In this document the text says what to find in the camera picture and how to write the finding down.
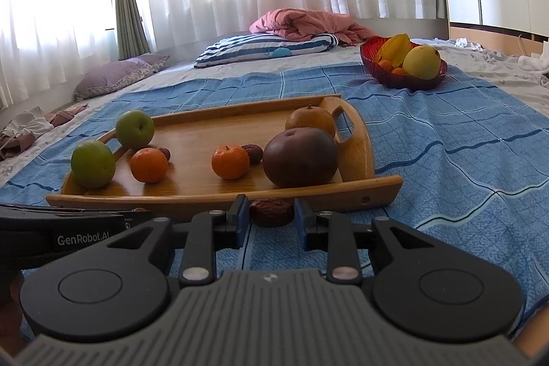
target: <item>brown pear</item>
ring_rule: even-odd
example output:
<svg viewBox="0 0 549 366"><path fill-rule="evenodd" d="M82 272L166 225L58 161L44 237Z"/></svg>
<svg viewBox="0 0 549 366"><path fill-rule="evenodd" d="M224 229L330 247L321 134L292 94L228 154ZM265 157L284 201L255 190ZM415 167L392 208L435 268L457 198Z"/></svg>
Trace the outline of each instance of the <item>brown pear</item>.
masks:
<svg viewBox="0 0 549 366"><path fill-rule="evenodd" d="M279 188L323 185L338 169L338 148L318 128L285 130L263 150L263 171Z"/></svg>
<svg viewBox="0 0 549 366"><path fill-rule="evenodd" d="M295 128L317 128L332 138L336 135L336 122L323 107L307 106L292 112L286 120L285 130Z"/></svg>

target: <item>bed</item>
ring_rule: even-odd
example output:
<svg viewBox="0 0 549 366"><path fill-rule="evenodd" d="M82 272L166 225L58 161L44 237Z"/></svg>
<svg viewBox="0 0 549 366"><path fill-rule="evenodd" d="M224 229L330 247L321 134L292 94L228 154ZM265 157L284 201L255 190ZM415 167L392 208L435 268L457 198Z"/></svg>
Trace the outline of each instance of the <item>bed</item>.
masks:
<svg viewBox="0 0 549 366"><path fill-rule="evenodd" d="M459 49L453 42L415 41L436 46L450 65L447 80L434 91L385 89L364 73L358 47L204 69L191 64L166 69L94 98L73 121L0 164L0 201L45 205L45 195L62 184L73 147L82 138L110 130L124 110L139 107L158 115L340 93L369 126L376 173L400 174L405 180L393 204L353 212L352 219L368 223L387 215L506 268L524 292L516 330L549 296L549 216L544 207L549 199L549 91L539 75L519 69L517 58ZM366 253L361 261L363 272L371 274ZM322 269L325 262L326 254L299 249L291 225L251 226L241 250L218 254L219 271Z"/></svg>

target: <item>yellow pear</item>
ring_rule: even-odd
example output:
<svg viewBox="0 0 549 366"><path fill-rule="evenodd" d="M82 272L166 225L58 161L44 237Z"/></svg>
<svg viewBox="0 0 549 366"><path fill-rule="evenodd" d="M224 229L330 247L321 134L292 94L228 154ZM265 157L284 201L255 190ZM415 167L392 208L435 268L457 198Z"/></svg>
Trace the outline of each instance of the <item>yellow pear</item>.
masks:
<svg viewBox="0 0 549 366"><path fill-rule="evenodd" d="M408 75L433 79L439 74L440 53L428 45L420 45L408 52L402 68Z"/></svg>

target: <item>circular pad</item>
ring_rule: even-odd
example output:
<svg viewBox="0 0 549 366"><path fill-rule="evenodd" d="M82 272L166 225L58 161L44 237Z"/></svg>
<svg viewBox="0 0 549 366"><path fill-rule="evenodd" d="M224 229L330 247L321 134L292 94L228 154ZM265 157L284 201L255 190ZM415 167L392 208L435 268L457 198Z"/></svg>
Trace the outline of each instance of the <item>circular pad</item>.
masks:
<svg viewBox="0 0 549 366"><path fill-rule="evenodd" d="M138 250L104 248L61 258L30 275L21 306L32 331L101 342L146 327L168 303L163 273Z"/></svg>
<svg viewBox="0 0 549 366"><path fill-rule="evenodd" d="M375 277L372 296L395 326L444 343L505 334L522 306L522 292L505 270L449 248L405 250Z"/></svg>
<svg viewBox="0 0 549 366"><path fill-rule="evenodd" d="M97 304L122 289L122 278L108 270L89 269L71 273L59 283L62 297L78 304Z"/></svg>
<svg viewBox="0 0 549 366"><path fill-rule="evenodd" d="M473 302L484 290L475 275L451 268L425 273L419 280L419 288L433 301L456 305Z"/></svg>

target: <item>mandarin orange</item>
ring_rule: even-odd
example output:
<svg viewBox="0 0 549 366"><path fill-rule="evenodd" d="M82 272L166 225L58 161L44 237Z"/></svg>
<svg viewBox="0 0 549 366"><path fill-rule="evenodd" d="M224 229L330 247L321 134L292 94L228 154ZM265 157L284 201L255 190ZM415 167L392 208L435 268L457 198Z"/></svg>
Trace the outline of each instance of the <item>mandarin orange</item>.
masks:
<svg viewBox="0 0 549 366"><path fill-rule="evenodd" d="M132 156L130 170L137 181L156 183L166 177L168 160L159 149L146 147Z"/></svg>
<svg viewBox="0 0 549 366"><path fill-rule="evenodd" d="M222 179L236 180L248 172L250 157L241 146L220 146L211 156L211 168Z"/></svg>
<svg viewBox="0 0 549 366"><path fill-rule="evenodd" d="M389 60L381 60L378 62L378 64L384 68L387 72L390 72L393 70L393 64Z"/></svg>

